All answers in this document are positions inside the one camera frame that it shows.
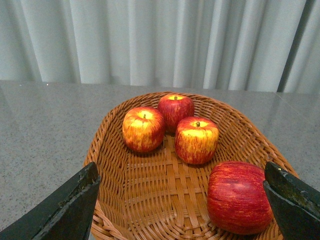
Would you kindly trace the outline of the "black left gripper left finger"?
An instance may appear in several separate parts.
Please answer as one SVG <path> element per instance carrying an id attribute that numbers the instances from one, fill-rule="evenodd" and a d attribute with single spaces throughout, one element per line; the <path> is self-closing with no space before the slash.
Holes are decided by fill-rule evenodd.
<path id="1" fill-rule="evenodd" d="M 101 177 L 90 162 L 36 207 L 0 232 L 2 240 L 87 240 Z"/>

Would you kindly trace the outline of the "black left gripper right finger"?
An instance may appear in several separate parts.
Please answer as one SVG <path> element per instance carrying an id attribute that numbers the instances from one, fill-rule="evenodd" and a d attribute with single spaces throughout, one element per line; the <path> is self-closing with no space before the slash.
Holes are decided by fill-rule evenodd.
<path id="1" fill-rule="evenodd" d="M 320 238 L 320 192 L 269 161 L 263 188 L 285 240 Z"/>

